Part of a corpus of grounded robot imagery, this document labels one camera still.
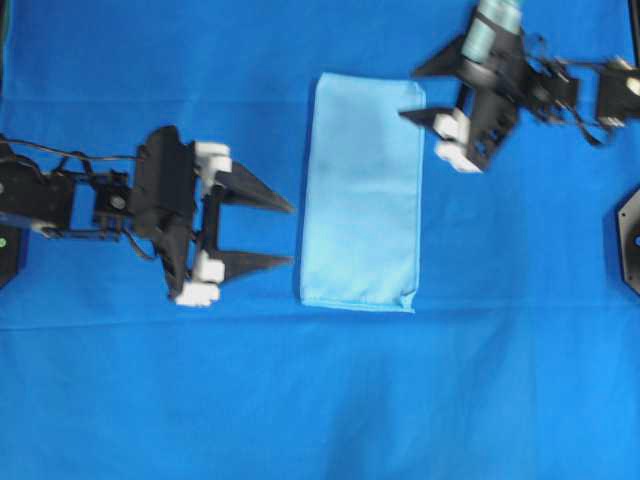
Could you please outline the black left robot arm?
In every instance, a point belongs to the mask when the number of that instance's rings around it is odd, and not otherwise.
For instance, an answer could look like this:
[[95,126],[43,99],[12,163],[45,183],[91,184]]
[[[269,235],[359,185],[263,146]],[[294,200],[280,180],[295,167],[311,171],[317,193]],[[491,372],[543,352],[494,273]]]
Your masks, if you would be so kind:
[[169,299],[208,307],[222,284],[291,263],[287,256],[220,248],[223,205],[290,214],[293,206],[244,165],[229,146],[184,143],[176,126],[154,130],[137,148],[132,175],[97,172],[97,157],[58,151],[50,171],[1,140],[1,283],[24,267],[31,232],[48,239],[117,241],[162,262]]

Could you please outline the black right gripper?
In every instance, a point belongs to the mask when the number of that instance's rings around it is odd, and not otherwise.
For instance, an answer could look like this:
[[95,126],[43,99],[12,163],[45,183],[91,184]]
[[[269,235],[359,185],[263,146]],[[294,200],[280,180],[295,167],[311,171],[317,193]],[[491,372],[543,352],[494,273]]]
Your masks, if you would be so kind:
[[414,78],[454,76],[453,108],[400,111],[439,137],[435,152],[461,173],[482,173],[517,126],[524,109],[560,123],[576,107],[579,80],[553,60],[535,68],[525,51],[520,12],[474,12],[468,27],[412,71]]

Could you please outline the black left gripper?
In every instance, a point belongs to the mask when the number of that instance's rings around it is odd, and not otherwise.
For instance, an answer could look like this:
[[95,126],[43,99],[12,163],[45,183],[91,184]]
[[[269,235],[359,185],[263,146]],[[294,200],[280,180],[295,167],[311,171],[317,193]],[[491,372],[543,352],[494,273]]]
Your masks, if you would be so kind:
[[244,165],[231,161],[223,143],[181,140],[178,129],[164,126],[137,148],[133,184],[111,184],[96,195],[92,224],[116,237],[151,243],[151,260],[161,260],[169,299],[180,306],[209,306],[220,297],[220,284],[234,278],[288,265],[292,257],[241,251],[210,251],[193,243],[213,233],[211,223],[196,234],[197,202],[211,209],[222,204],[291,214],[295,208]]

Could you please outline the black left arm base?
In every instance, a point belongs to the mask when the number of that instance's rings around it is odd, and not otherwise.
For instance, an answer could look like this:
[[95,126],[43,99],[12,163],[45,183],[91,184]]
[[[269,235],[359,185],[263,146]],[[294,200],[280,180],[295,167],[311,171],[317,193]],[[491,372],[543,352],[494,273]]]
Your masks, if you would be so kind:
[[24,268],[29,232],[14,226],[1,225],[1,288],[14,280]]

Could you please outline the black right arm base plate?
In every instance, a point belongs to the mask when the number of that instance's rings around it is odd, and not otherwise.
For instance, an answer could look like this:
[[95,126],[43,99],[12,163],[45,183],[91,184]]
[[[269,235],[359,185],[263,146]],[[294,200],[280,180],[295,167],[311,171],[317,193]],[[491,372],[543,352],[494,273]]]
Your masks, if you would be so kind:
[[639,189],[629,194],[616,211],[621,274],[624,283],[639,294]]

